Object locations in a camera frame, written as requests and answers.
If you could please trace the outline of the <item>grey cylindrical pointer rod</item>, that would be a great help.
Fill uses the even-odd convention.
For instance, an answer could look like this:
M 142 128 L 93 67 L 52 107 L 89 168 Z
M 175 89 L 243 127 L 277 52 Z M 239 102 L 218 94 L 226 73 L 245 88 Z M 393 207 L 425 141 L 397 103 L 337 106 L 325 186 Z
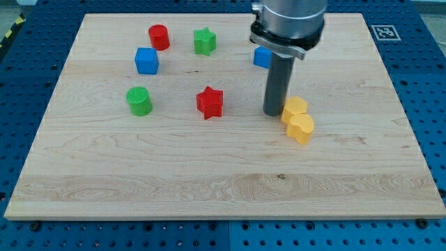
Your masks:
M 295 58 L 272 53 L 263 100 L 263 111 L 268 116 L 279 116 L 284 108 Z

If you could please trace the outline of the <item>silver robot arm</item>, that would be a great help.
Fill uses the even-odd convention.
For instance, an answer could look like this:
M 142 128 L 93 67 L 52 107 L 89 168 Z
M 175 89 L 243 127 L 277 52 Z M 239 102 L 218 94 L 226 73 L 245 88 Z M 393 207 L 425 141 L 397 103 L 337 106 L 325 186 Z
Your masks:
M 272 52 L 263 111 L 279 116 L 284 108 L 293 65 L 320 41 L 327 0 L 260 0 L 252 3 L 251 42 Z

